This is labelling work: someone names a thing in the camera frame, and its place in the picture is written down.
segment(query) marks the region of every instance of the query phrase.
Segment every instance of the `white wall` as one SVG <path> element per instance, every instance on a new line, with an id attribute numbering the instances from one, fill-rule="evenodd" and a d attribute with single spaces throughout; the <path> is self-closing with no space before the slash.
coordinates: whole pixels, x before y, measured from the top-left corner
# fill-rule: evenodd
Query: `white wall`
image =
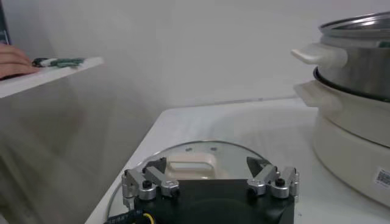
<path id="1" fill-rule="evenodd" d="M 27 166 L 40 186 L 50 183 L 54 192 L 71 187 L 69 205 L 85 197 L 77 211 L 65 214 L 67 221 L 59 221 L 60 214 L 48 220 L 80 223 L 162 110 L 292 95 L 293 84 L 311 79 L 313 67 L 293 59 L 290 49 L 317 41 L 323 22 L 388 10 L 390 1 L 3 0 L 3 5 L 14 44 L 32 58 L 105 58 L 105 66 L 0 101 L 19 123 L 13 135 L 4 134 L 4 144 L 19 152 L 14 157 L 22 159 L 26 145 L 29 151 L 43 149 L 47 157 L 35 155 Z M 41 158 L 56 162 L 37 169 Z M 57 176 L 66 183 L 52 183 Z M 42 206 L 50 208 L 50 202 Z"/>

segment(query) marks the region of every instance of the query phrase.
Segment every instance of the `glass lid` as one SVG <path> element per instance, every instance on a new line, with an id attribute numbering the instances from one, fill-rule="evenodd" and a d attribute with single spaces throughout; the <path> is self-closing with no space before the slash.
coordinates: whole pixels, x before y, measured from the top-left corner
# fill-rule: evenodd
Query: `glass lid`
<path id="1" fill-rule="evenodd" d="M 251 161 L 264 159 L 256 152 L 243 146 L 223 141 L 187 142 L 155 153 L 139 163 L 136 170 L 155 166 L 165 175 L 176 180 L 184 179 L 249 179 L 253 170 Z M 122 203 L 122 187 L 114 191 L 107 217 L 127 212 Z"/>

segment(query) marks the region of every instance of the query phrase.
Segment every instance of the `screw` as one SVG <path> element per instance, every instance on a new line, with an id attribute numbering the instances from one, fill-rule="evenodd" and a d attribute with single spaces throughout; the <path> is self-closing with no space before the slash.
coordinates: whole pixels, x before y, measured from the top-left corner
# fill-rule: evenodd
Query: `screw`
<path id="1" fill-rule="evenodd" d="M 283 179 L 281 179 L 281 178 L 275 180 L 275 185 L 276 185 L 277 187 L 283 187 L 283 186 L 285 185 L 285 183 L 286 183 L 286 182 L 285 182 Z"/>
<path id="2" fill-rule="evenodd" d="M 142 188 L 143 189 L 150 189 L 152 187 L 152 182 L 149 180 L 144 180 L 142 182 Z"/>

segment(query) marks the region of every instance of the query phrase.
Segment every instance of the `finger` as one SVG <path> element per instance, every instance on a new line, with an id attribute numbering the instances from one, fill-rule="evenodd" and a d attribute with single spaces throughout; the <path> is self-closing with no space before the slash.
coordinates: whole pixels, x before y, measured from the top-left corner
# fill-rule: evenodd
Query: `finger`
<path id="1" fill-rule="evenodd" d="M 2 54 L 0 53 L 0 64 L 23 64 L 31 65 L 29 60 L 26 60 L 24 57 L 20 57 L 17 54 Z"/>
<path id="2" fill-rule="evenodd" d="M 2 64 L 0 65 L 0 78 L 8 75 L 35 73 L 39 70 L 39 68 L 21 64 Z"/>
<path id="3" fill-rule="evenodd" d="M 13 53 L 30 61 L 29 57 L 27 57 L 27 55 L 23 51 L 8 44 L 0 44 L 0 53 Z"/>

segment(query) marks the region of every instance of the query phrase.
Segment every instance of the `white pot handle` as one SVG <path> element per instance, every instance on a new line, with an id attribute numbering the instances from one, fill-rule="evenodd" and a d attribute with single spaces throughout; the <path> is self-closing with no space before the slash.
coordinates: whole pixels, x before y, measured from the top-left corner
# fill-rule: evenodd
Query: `white pot handle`
<path id="1" fill-rule="evenodd" d="M 346 50 L 321 43 L 312 43 L 302 49 L 293 49 L 291 54 L 306 64 L 323 68 L 342 68 L 348 61 Z"/>
<path id="2" fill-rule="evenodd" d="M 342 103 L 339 98 L 321 86 L 318 81 L 296 85 L 294 90 L 308 107 L 318 107 L 325 113 L 342 110 Z"/>
<path id="3" fill-rule="evenodd" d="M 176 179 L 214 179 L 217 176 L 214 155 L 203 152 L 175 153 L 166 159 L 167 176 Z"/>

